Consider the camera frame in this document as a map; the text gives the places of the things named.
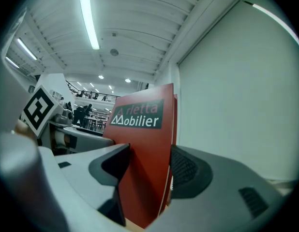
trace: ceiling light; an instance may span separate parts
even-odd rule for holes
[[[37,57],[28,49],[28,47],[26,47],[26,45],[20,38],[18,38],[17,41],[34,60],[37,60]]]
[[[5,57],[5,59],[10,62],[13,66],[15,66],[16,68],[19,68],[12,60],[10,60],[8,57]]]
[[[247,1],[244,1],[244,2],[247,3],[247,4],[249,4],[249,5],[251,5],[251,6],[253,6],[254,8],[262,11],[263,13],[267,14],[268,16],[270,16],[273,20],[275,20],[278,24],[280,24],[291,35],[291,37],[293,37],[293,39],[299,45],[299,38],[298,38],[298,36],[295,34],[295,32],[284,21],[282,21],[276,15],[272,14],[270,11],[264,9],[263,7],[261,7],[261,6],[257,5],[257,4],[253,4],[253,3],[247,2]]]
[[[90,39],[91,47],[94,50],[99,50],[99,43],[97,40],[95,27],[93,26],[92,14],[91,14],[91,7],[90,7],[90,0],[80,0],[81,1],[81,8],[83,13],[83,18],[87,30],[88,37]]]

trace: white ceiling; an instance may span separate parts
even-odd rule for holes
[[[101,47],[93,50],[80,0],[32,0],[7,56],[27,75],[64,73],[67,80],[75,80],[87,74],[88,82],[101,84],[97,76],[102,74],[114,78],[113,85],[119,87],[125,78],[153,83],[164,55],[198,1],[91,0]],[[37,61],[21,48],[18,37]],[[119,55],[112,56],[111,49]]]

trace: black plastic part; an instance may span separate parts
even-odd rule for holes
[[[69,142],[69,147],[72,149],[76,148],[76,143],[77,143],[77,137],[74,137],[70,135],[70,142]]]
[[[101,132],[96,132],[96,131],[88,130],[88,129],[85,129],[85,128],[76,128],[76,129],[78,131],[86,132],[86,133],[93,134],[93,135],[96,135],[96,136],[100,136],[100,137],[103,136],[103,133],[101,133]]]
[[[59,166],[60,168],[68,167],[68,166],[70,166],[70,165],[71,165],[71,164],[68,163],[67,161],[58,163],[58,166]]]
[[[213,179],[210,165],[186,151],[171,146],[173,174],[172,199],[193,198],[204,191]]]
[[[239,190],[239,193],[253,218],[256,218],[268,209],[268,205],[254,188],[242,188]]]
[[[107,200],[98,211],[119,225],[126,226],[125,216],[120,204],[118,188],[114,191],[113,199]]]
[[[100,184],[114,186],[113,198],[107,200],[98,211],[114,222],[126,226],[125,216],[120,204],[118,184],[130,162],[130,144],[105,154],[89,164],[89,172]]]
[[[89,172],[101,185],[116,187],[130,161],[130,144],[105,154],[89,164]]]

